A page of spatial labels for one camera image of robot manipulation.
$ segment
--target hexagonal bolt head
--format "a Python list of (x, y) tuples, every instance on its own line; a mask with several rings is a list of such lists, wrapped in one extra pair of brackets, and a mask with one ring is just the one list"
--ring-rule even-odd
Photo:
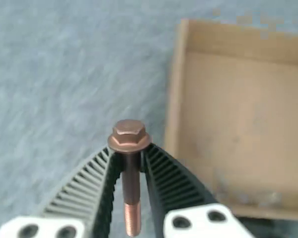
[(110, 148), (121, 153), (134, 153), (151, 143), (145, 125), (139, 120), (126, 119), (116, 123), (108, 138)]

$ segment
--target mounting hole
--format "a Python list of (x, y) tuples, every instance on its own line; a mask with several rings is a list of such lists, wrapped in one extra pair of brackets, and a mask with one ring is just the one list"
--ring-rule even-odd
[(39, 227), (36, 224), (30, 224), (23, 227), (18, 234), (18, 238), (32, 238), (38, 233)]
[(212, 222), (223, 222), (226, 220), (226, 217), (223, 213), (215, 210), (208, 212), (208, 217)]
[(72, 226), (63, 227), (59, 230), (56, 238), (74, 238), (76, 236), (76, 229)]
[(188, 228), (191, 226), (191, 222), (185, 217), (173, 218), (173, 226), (175, 228)]

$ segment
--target hex flange bolt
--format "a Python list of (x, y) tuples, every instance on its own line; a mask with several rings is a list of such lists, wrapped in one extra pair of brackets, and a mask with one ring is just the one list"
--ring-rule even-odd
[(140, 165), (141, 151), (151, 143), (145, 125), (139, 120), (126, 119), (116, 123), (108, 145), (123, 159), (123, 193), (127, 235), (135, 237), (141, 230)]

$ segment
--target floor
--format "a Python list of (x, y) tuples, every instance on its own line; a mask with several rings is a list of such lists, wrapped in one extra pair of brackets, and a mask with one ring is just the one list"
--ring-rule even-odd
[[(245, 13), (298, 33), (298, 0), (0, 0), (0, 224), (34, 211), (119, 119), (143, 120), (162, 145), (175, 25)], [(115, 238), (126, 237), (120, 187)], [(140, 237), (154, 237), (144, 178), (142, 207)]]

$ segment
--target cardboard box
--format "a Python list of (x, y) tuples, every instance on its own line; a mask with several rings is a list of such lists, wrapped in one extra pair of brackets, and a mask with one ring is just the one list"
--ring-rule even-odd
[(298, 220), (298, 36), (183, 20), (165, 149), (235, 214)]

